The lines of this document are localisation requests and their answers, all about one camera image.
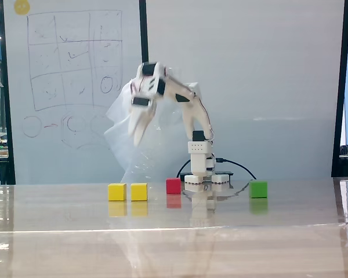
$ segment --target transparent plastic sheet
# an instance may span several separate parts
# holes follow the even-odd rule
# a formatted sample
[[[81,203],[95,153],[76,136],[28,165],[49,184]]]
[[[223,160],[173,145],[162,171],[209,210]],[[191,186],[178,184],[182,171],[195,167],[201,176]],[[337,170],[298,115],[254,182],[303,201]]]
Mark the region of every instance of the transparent plastic sheet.
[[[183,125],[182,111],[168,99],[158,102],[155,117],[148,125],[139,146],[128,135],[130,82],[106,113],[114,122],[104,136],[125,174],[122,182],[165,181],[189,159],[188,139]]]

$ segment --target table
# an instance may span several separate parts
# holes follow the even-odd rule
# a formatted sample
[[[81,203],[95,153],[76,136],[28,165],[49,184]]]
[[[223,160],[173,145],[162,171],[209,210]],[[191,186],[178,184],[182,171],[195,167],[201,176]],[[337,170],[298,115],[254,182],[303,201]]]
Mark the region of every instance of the table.
[[[348,180],[107,201],[107,184],[0,186],[0,277],[348,277]]]

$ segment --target whiteboard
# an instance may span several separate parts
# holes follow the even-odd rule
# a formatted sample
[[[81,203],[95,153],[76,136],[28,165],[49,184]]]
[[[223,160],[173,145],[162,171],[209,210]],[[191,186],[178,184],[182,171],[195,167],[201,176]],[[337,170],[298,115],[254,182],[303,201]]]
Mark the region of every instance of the whiteboard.
[[[257,178],[330,177],[343,9],[344,0],[147,1],[150,60],[200,83],[216,157]]]
[[[120,181],[104,115],[142,62],[139,1],[4,11],[16,184]]]

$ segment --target white robotic arm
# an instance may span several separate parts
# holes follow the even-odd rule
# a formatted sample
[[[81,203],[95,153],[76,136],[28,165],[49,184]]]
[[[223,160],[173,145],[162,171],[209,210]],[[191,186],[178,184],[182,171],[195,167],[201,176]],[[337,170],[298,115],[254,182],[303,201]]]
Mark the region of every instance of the white robotic arm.
[[[191,154],[191,172],[186,182],[198,184],[204,177],[212,176],[212,180],[226,182],[214,174],[215,157],[212,154],[214,133],[209,115],[200,99],[200,88],[197,83],[182,84],[171,76],[166,67],[160,63],[144,63],[139,66],[137,76],[131,81],[132,101],[130,106],[129,130],[137,146],[143,134],[155,116],[157,102],[163,97],[178,102],[183,108],[183,122]],[[194,120],[198,120],[203,131],[194,131]]]

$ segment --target wire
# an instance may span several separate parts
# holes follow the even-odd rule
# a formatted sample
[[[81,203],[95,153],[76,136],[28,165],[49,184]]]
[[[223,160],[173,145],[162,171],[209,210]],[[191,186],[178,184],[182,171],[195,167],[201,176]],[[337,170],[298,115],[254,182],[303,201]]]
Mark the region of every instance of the wire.
[[[180,172],[182,172],[183,168],[185,168],[185,166],[190,162],[191,162],[191,159],[187,160],[187,162],[182,166],[182,168],[180,168],[179,172],[176,175],[177,178],[179,178]]]
[[[224,158],[216,158],[216,161],[219,162],[219,163],[223,163],[223,162],[229,162],[229,163],[232,163],[232,164],[235,164],[237,165],[238,167],[241,167],[243,168],[244,170],[246,170],[252,177],[254,180],[256,180],[256,177],[249,171],[249,169],[247,169],[245,166],[239,164],[239,163],[236,163],[232,160],[228,160],[228,159],[224,159]]]
[[[224,159],[224,158],[216,158],[216,161],[217,161],[218,163],[229,162],[229,163],[235,164],[235,165],[237,165],[238,167],[241,167],[241,168],[243,168],[244,170],[246,170],[246,171],[253,177],[254,180],[257,180],[257,178],[253,175],[253,173],[251,173],[251,172],[249,171],[249,169],[247,169],[245,166],[243,166],[243,165],[241,165],[241,164],[239,164],[239,163],[236,163],[236,162],[234,162],[234,161],[232,161],[232,160],[228,160],[228,159]],[[177,178],[179,178],[180,172],[182,172],[182,170],[185,168],[185,166],[186,166],[188,163],[190,163],[190,162],[191,162],[191,159],[187,160],[187,162],[182,166],[182,168],[180,168],[179,172],[178,172],[177,175],[176,175]]]

